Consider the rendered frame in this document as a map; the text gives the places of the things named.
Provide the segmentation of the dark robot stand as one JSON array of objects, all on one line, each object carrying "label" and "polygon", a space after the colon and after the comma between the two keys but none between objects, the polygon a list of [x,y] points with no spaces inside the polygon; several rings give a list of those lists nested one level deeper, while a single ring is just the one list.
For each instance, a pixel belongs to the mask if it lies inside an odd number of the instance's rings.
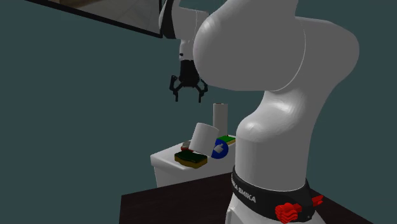
[{"label": "dark robot stand", "polygon": [[119,224],[225,224],[231,174],[122,195]]}]

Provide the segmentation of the white toilet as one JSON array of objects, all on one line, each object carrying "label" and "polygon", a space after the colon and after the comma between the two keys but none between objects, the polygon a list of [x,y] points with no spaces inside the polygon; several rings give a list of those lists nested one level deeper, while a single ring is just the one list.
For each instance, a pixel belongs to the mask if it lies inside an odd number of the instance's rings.
[{"label": "white toilet", "polygon": [[198,169],[181,165],[174,160],[174,154],[181,151],[181,145],[182,143],[179,143],[150,156],[157,187],[217,176],[232,171],[235,164],[235,142],[228,145],[226,157],[222,159],[208,157],[207,163]]}]

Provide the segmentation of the black framed wall mirror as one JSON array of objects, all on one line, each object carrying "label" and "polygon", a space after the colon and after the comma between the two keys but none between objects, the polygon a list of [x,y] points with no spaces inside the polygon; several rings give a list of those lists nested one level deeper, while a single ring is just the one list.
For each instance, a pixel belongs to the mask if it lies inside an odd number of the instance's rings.
[{"label": "black framed wall mirror", "polygon": [[26,0],[131,31],[162,37],[162,0]]}]

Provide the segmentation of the blue round disc with white figure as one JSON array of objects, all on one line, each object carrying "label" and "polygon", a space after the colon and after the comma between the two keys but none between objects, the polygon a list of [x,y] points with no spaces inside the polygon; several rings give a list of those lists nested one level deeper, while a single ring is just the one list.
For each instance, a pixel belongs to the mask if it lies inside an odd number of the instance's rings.
[{"label": "blue round disc with white figure", "polygon": [[224,140],[217,139],[212,151],[212,158],[222,159],[228,154],[228,145]]}]

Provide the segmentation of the tall upright white paper roll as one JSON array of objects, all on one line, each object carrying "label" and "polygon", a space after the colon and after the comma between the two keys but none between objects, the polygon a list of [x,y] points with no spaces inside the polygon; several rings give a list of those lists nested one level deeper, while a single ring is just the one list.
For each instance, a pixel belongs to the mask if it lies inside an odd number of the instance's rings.
[{"label": "tall upright white paper roll", "polygon": [[228,104],[214,103],[212,126],[219,130],[219,137],[226,136],[228,131]]}]

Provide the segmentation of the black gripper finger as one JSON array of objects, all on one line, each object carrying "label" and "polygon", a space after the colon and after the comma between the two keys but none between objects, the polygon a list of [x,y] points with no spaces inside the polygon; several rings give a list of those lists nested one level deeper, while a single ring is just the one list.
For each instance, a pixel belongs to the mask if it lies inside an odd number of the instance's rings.
[{"label": "black gripper finger", "polygon": [[[179,81],[179,85],[177,87],[175,87],[175,82]],[[178,102],[179,99],[179,91],[184,87],[184,79],[177,77],[175,75],[171,76],[171,80],[170,80],[170,85],[169,85],[169,90],[172,91],[173,95],[175,96],[175,101]]]},{"label": "black gripper finger", "polygon": [[199,87],[199,84],[197,83],[195,85],[195,88],[198,91],[198,102],[201,103],[202,102],[202,97],[204,96],[204,94],[208,91],[208,84],[203,80],[200,79],[200,82],[204,85],[203,88]]}]

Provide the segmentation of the yellow sponge with dark green top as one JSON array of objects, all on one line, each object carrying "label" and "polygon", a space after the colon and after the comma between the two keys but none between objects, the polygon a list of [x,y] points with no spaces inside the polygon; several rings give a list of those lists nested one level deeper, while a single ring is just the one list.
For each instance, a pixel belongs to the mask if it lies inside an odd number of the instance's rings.
[{"label": "yellow sponge with dark green top", "polygon": [[194,153],[188,150],[180,151],[174,154],[174,160],[179,162],[181,165],[198,169],[205,165],[208,161],[206,155]]}]

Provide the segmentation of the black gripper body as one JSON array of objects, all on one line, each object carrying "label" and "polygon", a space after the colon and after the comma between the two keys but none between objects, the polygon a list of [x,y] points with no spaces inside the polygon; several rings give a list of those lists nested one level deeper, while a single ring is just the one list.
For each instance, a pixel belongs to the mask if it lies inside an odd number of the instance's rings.
[{"label": "black gripper body", "polygon": [[182,60],[180,66],[179,81],[183,87],[196,87],[199,82],[199,74],[193,60]]}]

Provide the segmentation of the yellow sponge with bright green top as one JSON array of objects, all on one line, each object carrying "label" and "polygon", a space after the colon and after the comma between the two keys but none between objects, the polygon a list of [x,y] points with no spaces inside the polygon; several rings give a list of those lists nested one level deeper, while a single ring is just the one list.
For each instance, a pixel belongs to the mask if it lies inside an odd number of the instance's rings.
[{"label": "yellow sponge with bright green top", "polygon": [[233,144],[234,142],[235,142],[235,138],[232,136],[221,136],[216,139],[215,145],[221,145],[221,144],[230,145]]}]

